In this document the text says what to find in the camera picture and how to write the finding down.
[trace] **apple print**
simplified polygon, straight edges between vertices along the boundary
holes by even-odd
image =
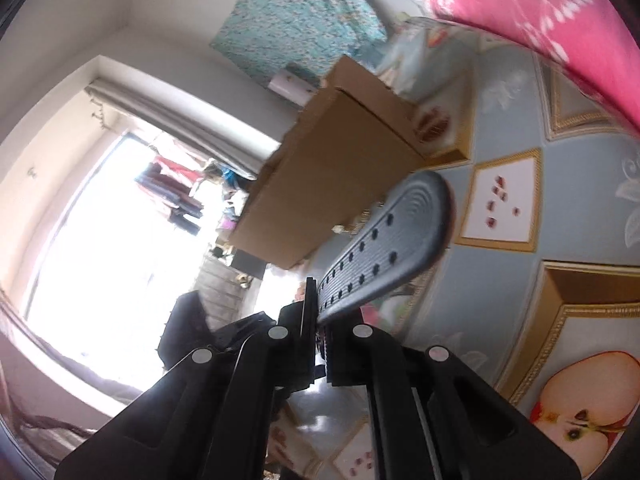
[[[353,467],[349,469],[349,475],[357,476],[361,469],[373,469],[372,453],[370,451],[353,461]]]
[[[415,125],[418,140],[420,142],[431,142],[439,138],[447,131],[450,122],[450,115],[441,110],[440,107],[434,106],[427,110]]]
[[[448,35],[449,35],[449,30],[447,27],[432,28],[429,31],[429,35],[427,38],[427,46],[429,48],[433,48],[439,45],[447,38]]]
[[[584,478],[624,431],[639,400],[638,361],[625,352],[603,352],[551,377],[530,420],[574,459]]]
[[[495,181],[495,185],[492,186],[491,192],[495,196],[497,196],[502,202],[507,202],[507,200],[509,199],[509,195],[505,191],[505,187],[507,185],[506,179],[501,175],[496,175],[496,177],[494,178],[494,181]],[[493,213],[494,211],[496,211],[497,207],[498,207],[498,211],[500,211],[500,202],[496,203],[495,200],[489,200],[486,203],[486,210],[489,213]],[[512,208],[511,214],[513,216],[520,216],[520,208],[519,207]],[[489,229],[495,229],[498,223],[497,219],[491,216],[488,216],[484,222],[486,223]]]

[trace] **gold picture frame border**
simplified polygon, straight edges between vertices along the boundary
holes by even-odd
[[[424,156],[425,168],[432,171],[458,168],[472,163],[476,145],[476,114],[478,113],[478,69],[475,64],[457,72],[446,83],[434,90],[427,97],[420,100],[423,104],[441,92],[444,87],[451,84],[457,78],[466,79],[462,104],[460,105],[460,124],[456,132],[456,140],[453,147],[440,150],[431,155]]]
[[[503,166],[519,160],[533,158],[536,163],[536,179],[534,183],[534,201],[531,224],[529,226],[529,239],[526,242],[511,242],[507,240],[490,240],[485,238],[469,238],[462,235],[468,221],[469,210],[471,208],[471,198],[476,190],[476,176],[479,171],[487,168],[495,168]],[[473,173],[471,174],[471,183],[466,193],[465,208],[462,222],[456,235],[455,243],[457,245],[480,247],[484,249],[498,249],[504,251],[519,251],[524,253],[534,253],[538,246],[538,227],[540,225],[540,195],[542,194],[542,149],[533,148],[525,152],[515,153],[513,155],[496,158],[487,162],[475,164]]]
[[[529,391],[531,384],[546,364],[569,317],[640,317],[640,303],[635,296],[629,300],[620,298],[621,301],[616,300],[615,303],[565,302],[552,277],[554,271],[633,278],[640,282],[640,267],[543,260],[537,273],[536,290],[529,302],[529,320],[525,322],[518,336],[522,346],[517,343],[513,346],[507,364],[495,385],[496,390],[514,406]],[[526,354],[531,354],[532,346],[535,356],[527,358]]]
[[[279,415],[282,418],[286,419],[286,421],[293,428],[293,431],[296,433],[296,435],[298,436],[300,441],[303,442],[304,446],[309,450],[312,458],[310,459],[309,463],[306,464],[305,468],[303,469],[303,477],[308,479],[308,480],[313,480],[314,478],[316,478],[316,476],[320,472],[320,468],[322,466],[322,459],[318,455],[318,452],[316,451],[316,449],[305,438],[304,434],[301,433],[300,430],[298,429],[298,427],[300,426],[300,420],[299,420],[298,416],[296,415],[296,412],[289,405],[289,401],[284,403],[284,407],[283,407],[282,410],[280,410]]]
[[[340,468],[338,468],[338,466],[336,465],[335,461],[338,460],[338,457],[340,456],[340,453],[342,453],[346,447],[351,443],[351,441],[356,438],[356,435],[358,433],[360,433],[360,431],[362,430],[362,428],[367,425],[370,424],[370,420],[369,420],[369,415],[363,415],[361,416],[355,423],[353,428],[351,428],[351,431],[347,434],[347,436],[342,440],[342,442],[340,443],[340,445],[334,449],[334,452],[331,453],[331,455],[329,455],[326,459],[326,462],[328,462],[332,468],[334,468],[334,471],[338,474],[339,477],[343,478],[343,480],[351,480],[349,478],[347,478],[345,475],[342,474],[342,472],[340,471]],[[373,440],[371,441],[371,452],[373,453]]]
[[[562,73],[544,60],[538,60],[536,75],[546,117],[545,137],[549,142],[590,134],[625,133],[624,128],[615,123],[614,118],[603,110],[563,118],[558,83],[558,78],[563,76]]]
[[[509,398],[509,402],[517,406],[522,397],[529,391],[531,384],[540,374],[540,370],[546,364],[546,360],[558,342],[558,338],[564,328],[566,320],[570,317],[590,317],[590,318],[623,318],[640,317],[640,302],[622,304],[564,304],[560,307],[558,316],[554,321],[551,330],[546,336],[540,354],[531,365],[527,375],[516,388],[516,391]]]

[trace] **blue patterned bedding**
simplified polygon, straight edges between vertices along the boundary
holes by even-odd
[[[282,68],[317,83],[343,54],[385,40],[366,0],[238,0],[211,46],[267,86]]]

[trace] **pink cloth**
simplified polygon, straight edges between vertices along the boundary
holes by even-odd
[[[193,187],[193,185],[202,178],[201,171],[189,170],[177,162],[164,158],[164,156],[156,155],[153,162],[160,164],[162,168],[176,178],[176,180],[181,182],[185,180],[183,183],[189,187]]]
[[[223,230],[231,230],[233,231],[236,228],[236,222],[234,222],[233,220],[227,218],[227,217],[222,217],[222,220],[220,220],[220,223],[218,224],[218,229],[223,229]]]
[[[425,0],[560,64],[585,94],[640,132],[640,49],[609,0]]]

